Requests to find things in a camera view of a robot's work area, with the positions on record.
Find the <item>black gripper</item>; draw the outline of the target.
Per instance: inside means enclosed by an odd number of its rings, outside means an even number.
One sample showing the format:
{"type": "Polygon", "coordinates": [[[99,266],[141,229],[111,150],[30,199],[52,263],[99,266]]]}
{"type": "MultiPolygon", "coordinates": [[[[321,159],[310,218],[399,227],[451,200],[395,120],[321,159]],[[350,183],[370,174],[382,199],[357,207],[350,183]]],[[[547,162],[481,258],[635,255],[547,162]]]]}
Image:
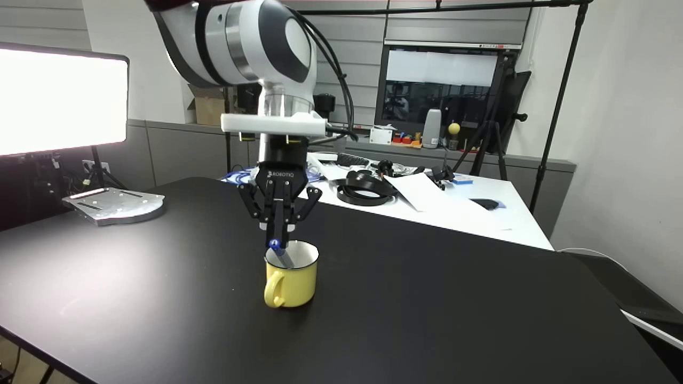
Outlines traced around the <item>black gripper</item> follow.
{"type": "Polygon", "coordinates": [[[308,172],[300,164],[261,162],[250,182],[236,186],[248,213],[264,230],[264,246],[280,237],[285,247],[291,232],[317,206],[322,190],[308,182],[308,172]]]}

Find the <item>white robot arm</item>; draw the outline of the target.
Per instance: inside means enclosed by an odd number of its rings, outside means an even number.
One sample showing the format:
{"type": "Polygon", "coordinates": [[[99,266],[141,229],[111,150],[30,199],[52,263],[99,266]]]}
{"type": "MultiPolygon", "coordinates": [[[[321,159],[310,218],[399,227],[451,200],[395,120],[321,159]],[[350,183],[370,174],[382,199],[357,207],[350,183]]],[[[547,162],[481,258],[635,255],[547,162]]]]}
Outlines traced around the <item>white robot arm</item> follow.
{"type": "Polygon", "coordinates": [[[280,0],[143,0],[174,71],[194,87],[259,84],[256,113],[223,113],[223,132],[261,139],[254,186],[244,204],[284,247],[313,210],[308,186],[308,142],[326,134],[313,112],[315,49],[302,22],[280,0]]]}

